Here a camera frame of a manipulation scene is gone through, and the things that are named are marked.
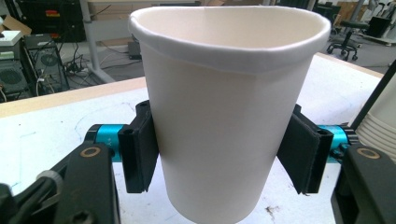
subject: chair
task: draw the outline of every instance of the chair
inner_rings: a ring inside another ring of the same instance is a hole
[[[346,34],[346,38],[335,39],[333,43],[331,43],[330,46],[327,48],[327,52],[331,54],[334,49],[340,49],[341,55],[344,56],[344,61],[347,61],[349,58],[349,52],[352,51],[354,52],[352,60],[356,61],[358,60],[357,54],[359,44],[357,44],[354,40],[350,39],[350,37],[352,36],[354,29],[366,30],[370,27],[370,25],[360,21],[341,21],[340,25],[349,28],[349,31]]]

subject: floor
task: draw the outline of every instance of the floor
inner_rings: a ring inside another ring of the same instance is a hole
[[[352,61],[351,57],[349,57],[348,62],[385,74],[389,64],[396,59],[396,47],[388,47],[383,43],[374,42],[359,35],[353,35],[352,38],[361,43],[361,47],[358,50],[359,59]],[[328,54],[326,48],[330,43],[320,52]],[[127,46],[106,46],[98,47],[97,49],[101,67],[115,80],[121,81],[144,76],[142,62],[129,59]],[[64,63],[70,63],[75,58],[74,61],[80,67],[79,70],[86,68],[86,64],[90,60],[86,42],[78,44],[65,43],[61,48],[60,55]],[[334,50],[332,56],[341,59],[339,50]],[[89,74],[87,69],[69,72],[67,77],[72,90],[101,83],[97,77]]]

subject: paper cup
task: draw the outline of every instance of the paper cup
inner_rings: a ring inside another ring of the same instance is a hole
[[[152,7],[129,29],[172,205],[197,223],[245,218],[330,23],[287,7]]]
[[[376,99],[356,130],[361,142],[387,153],[396,163],[396,76]]]

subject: workbench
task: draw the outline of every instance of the workbench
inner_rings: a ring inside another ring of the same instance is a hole
[[[316,124],[348,122],[381,74],[317,54],[298,99]],[[127,124],[147,100],[143,77],[0,104],[0,181],[14,194],[31,185],[81,144],[93,124]],[[190,223],[170,204],[161,157],[148,192],[127,194],[120,163],[113,163],[123,223]],[[328,163],[319,194],[297,195],[276,159],[254,211],[240,223],[334,223],[330,202],[340,165]]]

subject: cup rim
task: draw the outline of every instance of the cup rim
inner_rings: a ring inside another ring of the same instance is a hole
[[[293,42],[272,48],[233,48],[227,46],[209,45],[192,42],[180,38],[172,38],[149,30],[139,23],[138,18],[146,13],[158,13],[162,10],[228,10],[228,9],[253,9],[256,10],[279,10],[284,13],[296,13],[312,20],[318,20],[321,29],[305,40]],[[321,50],[328,40],[331,25],[330,22],[317,13],[292,7],[149,7],[139,9],[130,16],[128,29],[139,43],[154,49],[166,56],[184,62],[197,63],[217,70],[232,71],[247,74],[262,74],[263,71],[271,71],[288,64],[303,60],[311,60],[313,55]]]

